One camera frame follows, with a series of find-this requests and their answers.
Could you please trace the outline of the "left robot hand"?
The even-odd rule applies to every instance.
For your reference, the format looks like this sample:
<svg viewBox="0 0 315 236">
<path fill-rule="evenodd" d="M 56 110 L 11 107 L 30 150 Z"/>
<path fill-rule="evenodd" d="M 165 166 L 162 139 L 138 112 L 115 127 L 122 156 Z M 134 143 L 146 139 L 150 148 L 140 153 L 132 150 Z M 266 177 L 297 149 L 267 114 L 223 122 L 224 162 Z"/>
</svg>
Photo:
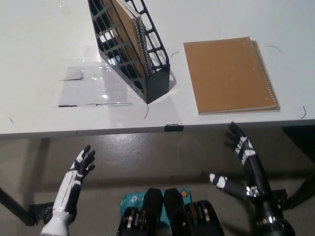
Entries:
<svg viewBox="0 0 315 236">
<path fill-rule="evenodd" d="M 70 169 L 64 175 L 54 201 L 53 210 L 66 212 L 72 218 L 76 217 L 77 203 L 83 180 L 95 168 L 94 160 L 95 151 L 91 150 L 90 145 L 87 145 L 80 151 Z"/>
</svg>

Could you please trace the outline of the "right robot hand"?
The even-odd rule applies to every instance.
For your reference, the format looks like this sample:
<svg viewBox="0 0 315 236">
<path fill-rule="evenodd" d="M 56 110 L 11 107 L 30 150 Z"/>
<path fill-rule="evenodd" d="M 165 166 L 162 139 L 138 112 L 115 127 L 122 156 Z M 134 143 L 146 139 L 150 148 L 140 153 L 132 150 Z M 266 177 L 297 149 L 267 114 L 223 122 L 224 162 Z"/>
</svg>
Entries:
<svg viewBox="0 0 315 236">
<path fill-rule="evenodd" d="M 244 131 L 234 122 L 226 133 L 224 144 L 238 157 L 247 175 L 247 183 L 233 182 L 227 177 L 209 173 L 209 181 L 222 192 L 241 200 L 249 200 L 255 208 L 255 221 L 258 224 L 271 223 L 283 218 L 283 212 L 272 195 L 267 175 L 259 155 Z"/>
</svg>

